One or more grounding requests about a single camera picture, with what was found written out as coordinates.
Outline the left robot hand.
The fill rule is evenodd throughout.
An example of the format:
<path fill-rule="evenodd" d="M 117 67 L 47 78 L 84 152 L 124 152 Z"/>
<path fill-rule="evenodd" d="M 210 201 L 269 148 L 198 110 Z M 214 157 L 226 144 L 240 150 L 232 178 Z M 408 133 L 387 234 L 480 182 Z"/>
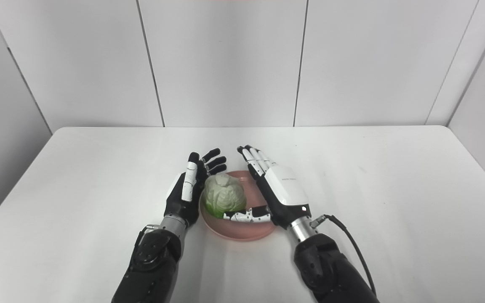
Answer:
<path fill-rule="evenodd" d="M 190 153 L 185 171 L 169 192 L 164 211 L 165 218 L 181 220 L 185 228 L 190 228 L 200 216 L 199 199 L 205 187 L 205 181 L 227 170 L 227 158 L 221 156 L 219 148 L 212 149 L 205 155 Z"/>

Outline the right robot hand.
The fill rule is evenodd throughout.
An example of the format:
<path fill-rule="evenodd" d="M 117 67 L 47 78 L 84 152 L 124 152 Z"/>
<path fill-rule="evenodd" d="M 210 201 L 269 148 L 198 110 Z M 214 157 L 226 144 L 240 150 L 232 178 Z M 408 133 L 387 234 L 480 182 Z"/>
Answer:
<path fill-rule="evenodd" d="M 266 205 L 225 212 L 223 219 L 242 223 L 272 222 L 283 229 L 314 233 L 309 199 L 294 171 L 278 165 L 253 146 L 239 146 L 237 151 L 247 162 Z"/>

